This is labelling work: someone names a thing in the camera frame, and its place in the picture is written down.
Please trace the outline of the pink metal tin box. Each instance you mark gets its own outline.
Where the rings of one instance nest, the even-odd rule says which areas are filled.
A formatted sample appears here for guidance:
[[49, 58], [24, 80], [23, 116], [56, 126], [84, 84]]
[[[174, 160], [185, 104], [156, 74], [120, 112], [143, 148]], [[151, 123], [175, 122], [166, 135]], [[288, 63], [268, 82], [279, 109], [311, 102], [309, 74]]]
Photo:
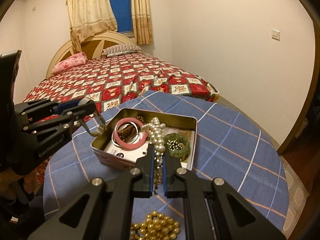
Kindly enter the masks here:
[[[121, 109], [110, 122], [106, 125], [106, 129], [102, 135], [97, 136], [91, 143], [92, 151], [96, 154], [101, 154], [108, 142], [111, 140], [113, 129], [116, 123], [122, 118], [135, 118], [141, 115], [144, 118], [145, 124], [141, 130], [146, 132], [149, 139], [149, 144], [152, 143], [156, 148], [156, 157], [159, 157], [164, 152], [164, 144], [170, 142], [169, 153], [171, 156], [182, 161], [187, 159], [190, 154], [190, 143], [177, 133], [164, 135], [166, 127], [173, 127], [178, 129], [192, 130], [197, 134], [197, 120], [191, 116], [175, 115], [169, 113], [159, 113], [147, 110], [123, 108]], [[172, 141], [179, 141], [176, 146]]]

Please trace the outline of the beige curtain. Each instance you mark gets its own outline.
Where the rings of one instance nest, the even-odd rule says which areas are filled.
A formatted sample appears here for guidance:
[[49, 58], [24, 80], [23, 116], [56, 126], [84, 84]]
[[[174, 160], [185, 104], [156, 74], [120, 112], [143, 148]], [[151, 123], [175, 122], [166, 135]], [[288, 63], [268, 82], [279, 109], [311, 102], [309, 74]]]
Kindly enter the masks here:
[[66, 0], [73, 51], [82, 51], [86, 39], [105, 31], [117, 31], [118, 25], [110, 0]]
[[133, 33], [137, 44], [152, 44], [152, 24], [149, 0], [131, 0]]

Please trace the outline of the pink floral pillow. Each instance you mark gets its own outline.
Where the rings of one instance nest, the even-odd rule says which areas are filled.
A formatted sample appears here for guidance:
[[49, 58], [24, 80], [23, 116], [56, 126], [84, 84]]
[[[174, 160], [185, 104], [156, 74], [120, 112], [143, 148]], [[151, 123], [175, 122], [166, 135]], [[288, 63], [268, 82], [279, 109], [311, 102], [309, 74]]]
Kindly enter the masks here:
[[87, 55], [84, 52], [73, 54], [67, 59], [57, 63], [52, 70], [52, 74], [57, 75], [60, 72], [64, 72], [69, 68], [84, 65], [87, 63], [87, 60], [88, 60]]

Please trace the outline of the beige right curtain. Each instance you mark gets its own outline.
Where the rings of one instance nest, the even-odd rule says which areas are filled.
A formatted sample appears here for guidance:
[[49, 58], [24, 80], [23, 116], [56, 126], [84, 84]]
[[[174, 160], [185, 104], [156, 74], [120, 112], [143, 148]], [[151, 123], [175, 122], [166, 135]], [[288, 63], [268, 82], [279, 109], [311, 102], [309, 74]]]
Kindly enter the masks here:
[[152, 24], [149, 0], [131, 0], [133, 33], [137, 44], [152, 44]]

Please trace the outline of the striped pillow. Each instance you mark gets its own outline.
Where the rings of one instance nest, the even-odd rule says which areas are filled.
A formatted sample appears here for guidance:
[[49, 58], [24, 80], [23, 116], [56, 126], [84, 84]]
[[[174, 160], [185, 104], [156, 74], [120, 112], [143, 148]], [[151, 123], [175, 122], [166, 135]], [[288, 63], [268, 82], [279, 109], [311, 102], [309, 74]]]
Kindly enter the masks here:
[[113, 57], [131, 53], [143, 53], [142, 48], [135, 44], [118, 44], [103, 49], [102, 55], [106, 57]]

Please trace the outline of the blue plaid tablecloth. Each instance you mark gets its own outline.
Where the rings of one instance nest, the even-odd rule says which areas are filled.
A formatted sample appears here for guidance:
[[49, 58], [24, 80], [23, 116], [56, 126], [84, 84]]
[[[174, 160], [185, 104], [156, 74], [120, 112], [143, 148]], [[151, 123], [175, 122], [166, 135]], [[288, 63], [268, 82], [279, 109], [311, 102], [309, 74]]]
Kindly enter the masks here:
[[50, 159], [44, 216], [99, 212], [100, 239], [283, 239], [276, 150], [218, 103], [149, 91], [91, 119]]

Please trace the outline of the window with blue glass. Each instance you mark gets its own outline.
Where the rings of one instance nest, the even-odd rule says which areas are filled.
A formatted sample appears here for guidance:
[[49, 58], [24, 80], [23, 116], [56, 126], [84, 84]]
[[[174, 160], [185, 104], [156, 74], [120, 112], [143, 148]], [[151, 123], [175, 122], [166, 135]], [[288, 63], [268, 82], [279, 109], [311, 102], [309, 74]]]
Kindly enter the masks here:
[[117, 32], [132, 35], [131, 0], [110, 0], [110, 4], [117, 21]]

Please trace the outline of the beige left curtain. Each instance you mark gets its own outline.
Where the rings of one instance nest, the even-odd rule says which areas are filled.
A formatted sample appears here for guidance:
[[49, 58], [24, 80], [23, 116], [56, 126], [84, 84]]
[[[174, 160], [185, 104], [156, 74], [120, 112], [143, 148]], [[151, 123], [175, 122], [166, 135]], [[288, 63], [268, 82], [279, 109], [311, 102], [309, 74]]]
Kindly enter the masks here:
[[105, 31], [117, 31], [118, 25], [110, 0], [66, 0], [73, 51], [82, 51], [86, 39]]

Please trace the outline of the white wall switch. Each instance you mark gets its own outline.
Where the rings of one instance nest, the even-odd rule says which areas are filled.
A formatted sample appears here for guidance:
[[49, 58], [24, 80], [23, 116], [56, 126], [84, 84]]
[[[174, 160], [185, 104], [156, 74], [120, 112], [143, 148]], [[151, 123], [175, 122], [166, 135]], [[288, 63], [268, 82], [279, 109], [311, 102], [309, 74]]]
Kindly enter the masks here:
[[271, 29], [272, 39], [279, 41], [280, 40], [280, 31], [277, 29]]

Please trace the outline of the cream wooden headboard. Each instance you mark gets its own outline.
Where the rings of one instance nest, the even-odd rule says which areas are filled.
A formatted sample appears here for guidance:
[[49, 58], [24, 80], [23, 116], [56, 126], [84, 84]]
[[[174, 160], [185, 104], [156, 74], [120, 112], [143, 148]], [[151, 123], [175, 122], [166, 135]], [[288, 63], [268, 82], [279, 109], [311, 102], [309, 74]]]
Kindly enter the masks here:
[[[81, 48], [82, 51], [87, 55], [87, 58], [90, 60], [101, 57], [103, 49], [117, 44], [136, 44], [136, 42], [134, 39], [123, 34], [114, 31], [106, 31], [86, 39], [81, 44]], [[74, 51], [72, 41], [69, 40], [56, 52], [52, 58], [47, 69], [46, 79], [52, 75], [52, 70], [57, 63], [67, 59], [67, 57], [73, 54]]]

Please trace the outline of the pink jade bangle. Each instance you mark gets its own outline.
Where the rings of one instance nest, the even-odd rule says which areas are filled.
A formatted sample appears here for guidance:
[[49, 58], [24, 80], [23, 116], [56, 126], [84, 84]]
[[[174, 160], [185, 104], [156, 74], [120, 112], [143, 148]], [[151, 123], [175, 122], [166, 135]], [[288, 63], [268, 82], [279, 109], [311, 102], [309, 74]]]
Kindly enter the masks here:
[[137, 150], [147, 142], [148, 135], [141, 130], [144, 124], [144, 118], [141, 115], [135, 118], [122, 118], [113, 129], [112, 143], [126, 151]]

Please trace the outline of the silver mesh band watch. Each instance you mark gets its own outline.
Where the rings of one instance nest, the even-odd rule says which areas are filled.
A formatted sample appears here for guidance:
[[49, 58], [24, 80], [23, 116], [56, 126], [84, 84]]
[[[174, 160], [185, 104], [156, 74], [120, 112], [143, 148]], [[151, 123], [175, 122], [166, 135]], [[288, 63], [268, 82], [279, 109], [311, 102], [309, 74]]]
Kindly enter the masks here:
[[[90, 98], [84, 97], [80, 99], [78, 106], [84, 107], [85, 111], [84, 117], [76, 117], [79, 125], [82, 126], [92, 137], [102, 135], [106, 129], [106, 121], [98, 111], [95, 102]], [[87, 122], [85, 121], [85, 119], [89, 117], [95, 122], [97, 128], [95, 131], [92, 128], [89, 128]]]

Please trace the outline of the red patchwork bedspread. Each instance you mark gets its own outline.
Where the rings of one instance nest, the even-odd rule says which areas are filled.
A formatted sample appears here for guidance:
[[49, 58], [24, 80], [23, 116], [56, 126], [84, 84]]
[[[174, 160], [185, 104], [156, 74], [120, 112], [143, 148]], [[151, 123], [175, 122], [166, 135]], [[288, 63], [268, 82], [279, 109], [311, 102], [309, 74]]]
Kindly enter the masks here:
[[202, 77], [146, 54], [102, 56], [43, 80], [25, 101], [62, 102], [88, 97], [99, 112], [134, 99], [148, 90], [213, 102], [218, 90]]

